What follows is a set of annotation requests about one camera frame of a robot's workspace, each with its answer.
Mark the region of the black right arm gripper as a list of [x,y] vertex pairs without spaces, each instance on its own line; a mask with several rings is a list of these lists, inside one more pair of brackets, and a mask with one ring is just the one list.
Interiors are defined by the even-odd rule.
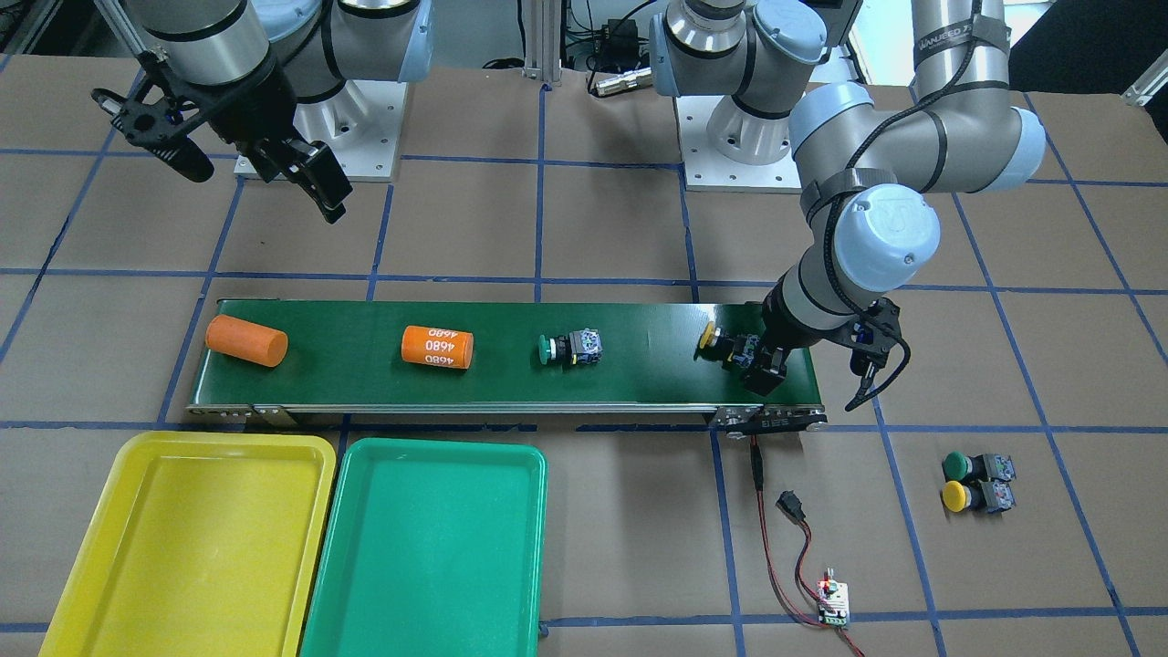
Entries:
[[325,141],[304,141],[297,133],[296,92],[274,55],[241,79],[223,87],[200,87],[181,78],[157,55],[140,55],[142,79],[128,98],[109,89],[91,97],[111,117],[128,145],[142,148],[192,182],[208,182],[215,172],[209,157],[192,139],[206,123],[245,155],[264,182],[281,177],[300,187],[327,224],[345,213],[353,192],[338,157]]

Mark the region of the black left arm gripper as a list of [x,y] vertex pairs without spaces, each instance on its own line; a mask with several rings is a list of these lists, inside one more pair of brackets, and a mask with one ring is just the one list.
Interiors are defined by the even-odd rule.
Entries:
[[888,376],[876,383],[877,374],[884,369],[890,350],[901,337],[901,307],[891,299],[881,297],[860,314],[849,317],[822,313],[813,307],[812,323],[797,317],[791,304],[785,300],[781,278],[762,303],[764,332],[762,343],[744,350],[741,382],[755,395],[767,397],[786,378],[788,350],[809,348],[826,340],[851,350],[851,373],[858,375],[858,389],[844,404],[844,412],[855,412],[880,395],[892,382]]

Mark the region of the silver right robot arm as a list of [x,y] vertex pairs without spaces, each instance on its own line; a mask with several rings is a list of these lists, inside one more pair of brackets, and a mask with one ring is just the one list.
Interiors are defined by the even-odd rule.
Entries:
[[285,170],[313,193],[391,182],[410,84],[433,63],[430,1],[100,1],[141,64],[128,94],[91,97],[125,141],[192,182],[215,171],[193,133],[236,150],[236,173]]

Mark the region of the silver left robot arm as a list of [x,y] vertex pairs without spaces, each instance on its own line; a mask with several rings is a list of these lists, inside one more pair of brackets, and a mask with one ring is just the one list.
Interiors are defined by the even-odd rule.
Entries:
[[807,350],[851,350],[858,392],[911,351],[888,299],[940,241],[926,193],[1013,191],[1047,131],[1008,103],[997,1],[913,5],[918,101],[806,90],[823,22],[797,1],[670,4],[654,18],[663,95],[726,95],[785,130],[814,241],[758,305],[276,302],[287,364],[250,390],[310,412],[557,412],[759,406],[815,383]]

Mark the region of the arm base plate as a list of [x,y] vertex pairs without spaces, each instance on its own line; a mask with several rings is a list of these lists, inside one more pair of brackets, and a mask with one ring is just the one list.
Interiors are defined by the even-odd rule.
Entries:
[[787,118],[748,115],[730,96],[680,97],[674,108],[687,191],[801,193]]
[[329,99],[301,103],[296,127],[305,141],[325,141],[352,184],[391,184],[409,83],[347,79]]

